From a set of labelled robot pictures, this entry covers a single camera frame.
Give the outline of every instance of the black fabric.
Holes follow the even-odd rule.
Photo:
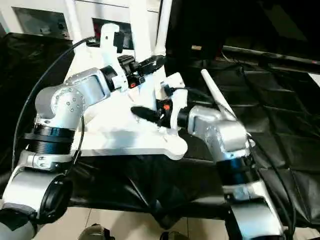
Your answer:
[[[1,191],[9,178],[13,132],[23,102],[36,80],[69,44],[66,40],[21,34],[1,40],[0,101],[5,110],[1,118]],[[61,83],[70,63],[71,57],[60,63],[46,84]],[[171,61],[168,64],[167,71],[174,72],[176,65]],[[179,66],[188,87],[207,90],[200,74],[203,64]],[[214,63],[205,67],[247,130],[280,168],[293,194],[298,225],[319,227],[320,109],[314,103],[320,88],[305,73],[246,67],[244,75],[238,65]],[[31,106],[25,129],[34,116]],[[164,228],[180,217],[224,219],[227,205],[208,148],[196,137],[183,131],[180,135],[188,143],[180,161],[163,155],[82,157],[70,173],[74,185],[70,205],[151,213]],[[289,209],[266,157],[256,147],[253,157]]]

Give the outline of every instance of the white pole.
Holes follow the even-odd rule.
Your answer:
[[[156,38],[156,45],[154,48],[154,55],[166,55],[166,41],[167,41],[167,33],[168,26],[170,20],[170,13],[172,7],[173,0],[163,0],[162,1],[162,9],[160,13],[160,21],[158,26],[158,33]],[[162,66],[158,71],[154,73],[155,77],[155,95],[157,99],[164,99],[166,96],[163,95],[163,91],[161,91],[161,82],[166,79],[166,71],[165,67]]]
[[[205,81],[206,85],[208,86],[210,93],[211,93],[212,97],[215,99],[215,101],[217,101],[219,104],[221,104],[222,106],[224,106],[227,109],[226,110],[224,107],[222,107],[218,104],[218,108],[220,109],[220,111],[225,115],[225,117],[228,120],[235,120],[235,118],[233,117],[233,116],[235,116],[234,111],[232,110],[232,108],[228,104],[227,100],[225,99],[225,97],[223,96],[221,91],[219,90],[218,86],[216,85],[215,81],[212,79],[212,77],[210,76],[208,71],[206,69],[202,69],[201,75],[204,78],[204,81]]]
[[[163,0],[154,53],[166,55],[166,41],[173,0]]]
[[[152,55],[146,0],[130,1],[130,24],[135,60],[142,62]],[[139,104],[156,110],[155,81],[153,74],[145,77],[139,86]]]
[[[68,22],[70,23],[68,26],[68,30],[71,32],[71,36],[73,38],[72,43],[75,44],[83,39],[80,24],[77,17],[76,1],[65,0],[64,2],[67,10],[66,17],[68,18]],[[92,67],[94,67],[93,61],[91,60],[91,56],[86,44],[83,43],[74,49],[74,59],[65,79],[67,79],[73,74],[82,72]]]

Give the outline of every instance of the black cloth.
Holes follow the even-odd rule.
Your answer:
[[[6,186],[11,145],[21,107],[40,75],[71,43],[42,36],[9,34],[0,42],[2,146],[0,190]],[[72,55],[60,63],[43,86],[64,80]],[[174,64],[168,72],[175,70]],[[179,68],[189,87],[206,91],[199,65]],[[320,224],[320,88],[306,73],[268,72],[238,65],[207,65],[227,101],[253,138],[280,168],[294,197],[299,226]],[[24,131],[35,109],[28,109]],[[70,206],[152,214],[164,228],[180,217],[224,219],[227,204],[206,145],[180,132],[188,151],[180,161],[163,155],[82,157],[70,176],[74,191]],[[289,210],[285,192],[269,169],[266,157],[253,149],[257,166]]]

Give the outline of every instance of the orange component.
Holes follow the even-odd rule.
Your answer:
[[[170,110],[170,105],[168,105],[168,104],[165,104],[165,105],[163,105],[163,108],[164,108],[164,110]]]

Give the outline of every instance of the tile floor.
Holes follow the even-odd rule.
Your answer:
[[[111,231],[116,240],[158,240],[163,230],[150,214],[69,207],[57,222],[47,224],[34,240],[76,240],[87,226],[99,223]],[[227,240],[224,221],[182,218],[171,229],[191,240]],[[295,240],[320,237],[310,228],[298,228]]]

